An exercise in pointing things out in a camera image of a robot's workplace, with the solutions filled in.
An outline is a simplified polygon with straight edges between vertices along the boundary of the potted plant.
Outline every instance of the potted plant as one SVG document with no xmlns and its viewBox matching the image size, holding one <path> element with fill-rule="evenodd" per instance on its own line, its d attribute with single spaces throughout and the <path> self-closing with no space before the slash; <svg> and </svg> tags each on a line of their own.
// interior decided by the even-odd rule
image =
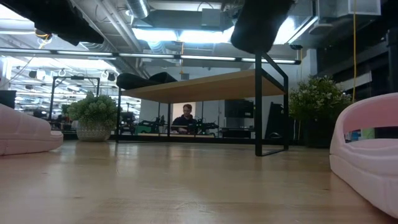
<svg viewBox="0 0 398 224">
<path fill-rule="evenodd" d="M 310 77 L 289 94 L 290 114 L 303 126 L 305 145 L 329 147 L 337 117 L 351 103 L 351 97 L 327 77 Z"/>
<path fill-rule="evenodd" d="M 88 92 L 85 99 L 72 103 L 69 117 L 78 120 L 77 136 L 82 141 L 105 141 L 116 127 L 117 107 L 108 96 L 94 96 Z"/>
</svg>

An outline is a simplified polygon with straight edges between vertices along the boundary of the wooden floor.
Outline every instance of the wooden floor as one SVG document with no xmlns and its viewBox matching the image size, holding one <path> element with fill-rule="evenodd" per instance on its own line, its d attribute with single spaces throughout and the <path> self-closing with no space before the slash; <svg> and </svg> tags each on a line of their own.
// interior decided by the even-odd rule
<svg viewBox="0 0 398 224">
<path fill-rule="evenodd" d="M 330 172 L 328 151 L 66 142 L 0 157 L 0 223 L 398 223 Z"/>
</svg>

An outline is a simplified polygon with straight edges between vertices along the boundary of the green plant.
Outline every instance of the green plant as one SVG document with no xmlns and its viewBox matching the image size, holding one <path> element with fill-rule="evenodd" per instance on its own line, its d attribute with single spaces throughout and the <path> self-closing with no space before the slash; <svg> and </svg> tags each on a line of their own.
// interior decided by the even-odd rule
<svg viewBox="0 0 398 224">
<path fill-rule="evenodd" d="M 61 106 L 61 110 L 62 110 L 62 113 L 65 115 L 65 116 L 68 116 L 68 108 L 70 107 L 70 105 L 62 105 Z"/>
<path fill-rule="evenodd" d="M 335 120 L 351 103 L 351 97 L 329 78 L 310 77 L 289 93 L 289 111 L 297 120 Z"/>
<path fill-rule="evenodd" d="M 68 114 L 72 120 L 79 120 L 79 124 L 89 128 L 101 124 L 112 129 L 116 127 L 118 109 L 109 96 L 94 96 L 88 92 L 85 99 L 70 105 Z"/>
</svg>

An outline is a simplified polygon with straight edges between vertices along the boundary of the man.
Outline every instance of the man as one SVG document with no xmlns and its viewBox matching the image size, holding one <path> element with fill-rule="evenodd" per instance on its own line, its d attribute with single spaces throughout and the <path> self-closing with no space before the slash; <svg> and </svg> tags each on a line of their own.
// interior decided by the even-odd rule
<svg viewBox="0 0 398 224">
<path fill-rule="evenodd" d="M 188 129 L 186 128 L 189 124 L 194 124 L 196 123 L 196 120 L 193 119 L 193 116 L 191 115 L 192 112 L 192 105 L 186 104 L 183 106 L 183 115 L 181 117 L 176 118 L 173 121 L 173 126 L 185 126 L 183 127 L 178 127 L 178 128 L 172 128 L 173 131 L 178 131 L 180 134 L 187 134 Z"/>
</svg>

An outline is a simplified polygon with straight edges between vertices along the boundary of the black metal frame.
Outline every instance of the black metal frame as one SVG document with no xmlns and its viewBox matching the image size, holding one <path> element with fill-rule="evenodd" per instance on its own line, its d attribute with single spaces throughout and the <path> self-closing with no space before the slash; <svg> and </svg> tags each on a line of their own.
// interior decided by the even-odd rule
<svg viewBox="0 0 398 224">
<path fill-rule="evenodd" d="M 56 84 L 55 81 L 56 81 L 58 78 L 61 78 L 62 81 L 61 81 L 60 83 Z M 54 104 L 54 92 L 55 92 L 55 88 L 58 87 L 59 84 L 62 84 L 62 82 L 65 81 L 67 78 L 72 79 L 72 77 L 60 77 L 60 76 L 52 77 L 52 89 L 51 89 L 51 100 L 50 100 L 50 111 L 49 111 L 50 114 L 49 114 L 49 118 L 48 118 L 49 120 L 51 120 L 51 118 L 52 118 L 52 106 L 53 106 L 53 104 Z M 84 80 L 84 79 L 97 80 L 97 93 L 96 93 L 96 95 L 97 95 L 97 96 L 99 95 L 99 93 L 100 93 L 100 78 L 93 78 L 93 77 L 79 77 L 79 78 L 81 78 L 81 79 L 83 79 L 83 80 Z"/>
<path fill-rule="evenodd" d="M 262 69 L 262 58 L 265 58 L 267 62 L 280 74 L 282 75 L 284 79 L 284 84 L 280 84 L 274 77 L 272 77 L 270 74 L 268 74 L 265 70 Z M 271 57 L 264 52 L 258 51 L 256 52 L 256 61 L 255 61 L 255 103 L 256 103 L 256 110 L 254 114 L 254 122 L 255 122 L 255 133 L 256 133 L 256 138 L 255 138 L 255 145 L 256 145 L 256 150 L 255 154 L 256 156 L 269 156 L 278 152 L 283 152 L 289 150 L 289 78 L 286 75 L 286 73 L 276 64 Z M 278 150 L 273 150 L 273 151 L 268 151 L 263 153 L 262 152 L 262 145 L 264 143 L 264 140 L 262 139 L 262 78 L 265 78 L 269 80 L 272 84 L 274 84 L 276 87 L 278 87 L 280 90 L 284 92 L 284 143 L 283 143 L 283 148 L 278 149 Z M 120 112 L 121 112 L 121 95 L 122 91 L 119 88 L 119 97 L 118 97 L 118 120 L 117 123 L 120 123 Z M 170 137 L 170 125 L 171 125 L 171 104 L 168 104 L 168 110 L 167 110 L 167 117 L 168 117 L 168 122 L 167 122 L 167 137 L 149 137 L 149 136 L 129 136 L 129 137 L 143 137 L 139 138 L 138 141 L 141 140 L 147 140 L 147 141 L 189 141 L 189 142 L 195 142 L 194 139 L 188 139 L 188 138 L 175 138 L 175 137 Z M 117 143 L 121 143 L 120 139 L 122 138 L 123 140 L 125 139 L 126 136 L 120 137 L 119 136 L 119 125 L 116 127 L 116 133 L 115 133 L 115 140 Z M 230 139 L 228 142 L 225 141 L 220 141 L 216 139 L 200 139 L 200 142 L 217 142 L 217 143 L 243 143 L 243 144 L 252 144 L 252 141 L 242 141 L 242 139 Z"/>
</svg>

